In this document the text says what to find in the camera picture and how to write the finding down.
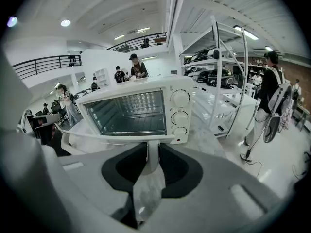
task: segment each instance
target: round ceiling light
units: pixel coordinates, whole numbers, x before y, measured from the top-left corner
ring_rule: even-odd
[[[10,28],[15,26],[15,24],[17,24],[17,18],[16,17],[10,17],[8,22],[6,23],[6,25]]]
[[[67,27],[71,24],[71,21],[66,19],[66,20],[63,20],[60,25],[62,25],[63,27]]]

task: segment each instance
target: oven glass window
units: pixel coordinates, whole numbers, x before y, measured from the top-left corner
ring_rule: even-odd
[[[166,135],[162,91],[92,102],[85,107],[102,135]]]

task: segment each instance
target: white floor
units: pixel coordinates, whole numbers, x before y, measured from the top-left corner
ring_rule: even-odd
[[[253,162],[249,165],[240,159],[241,153],[246,153],[247,146],[243,144],[244,137],[252,129],[247,130],[247,124],[254,111],[253,106],[241,109],[234,125],[233,131],[228,138],[218,138],[228,160],[236,163],[250,174],[257,176],[259,181],[269,186],[280,198],[289,195],[293,189],[293,184],[298,181],[294,176],[292,168],[295,165],[297,175],[306,170],[304,163],[304,152],[310,153],[311,137],[306,130],[299,131],[293,121],[289,123],[289,128],[277,133],[270,143],[264,143],[262,137],[251,151]]]

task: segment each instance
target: oven knob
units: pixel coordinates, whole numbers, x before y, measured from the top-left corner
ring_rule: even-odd
[[[185,112],[178,112],[173,115],[172,122],[178,126],[187,126],[188,115]]]
[[[189,103],[189,94],[186,91],[175,91],[173,101],[178,108],[185,107]]]
[[[178,127],[176,129],[174,129],[173,131],[173,135],[175,136],[184,136],[187,133],[187,130],[184,127]]]

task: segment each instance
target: ceiling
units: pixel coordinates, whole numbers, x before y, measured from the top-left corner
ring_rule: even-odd
[[[243,26],[259,40],[247,37],[249,51],[272,49],[285,55],[310,58],[303,34],[286,5],[280,0],[184,0],[178,32],[186,47],[211,26],[210,16],[228,26]],[[230,44],[243,51],[242,40]]]
[[[27,0],[17,17],[20,22],[69,19],[68,29],[83,28],[116,45],[142,35],[127,35],[131,30],[150,27],[147,34],[166,30],[169,9],[170,0]],[[122,34],[124,38],[114,40]]]
[[[83,77],[84,77],[84,72],[76,73],[77,81],[80,81]],[[61,83],[65,85],[66,87],[73,86],[71,75],[62,76],[56,79],[48,80],[44,83],[40,83],[38,85],[35,85],[29,88],[29,90],[31,91],[33,95],[33,98],[30,103],[33,103],[40,98],[45,98],[49,96],[52,90],[55,91],[55,86],[57,83]]]

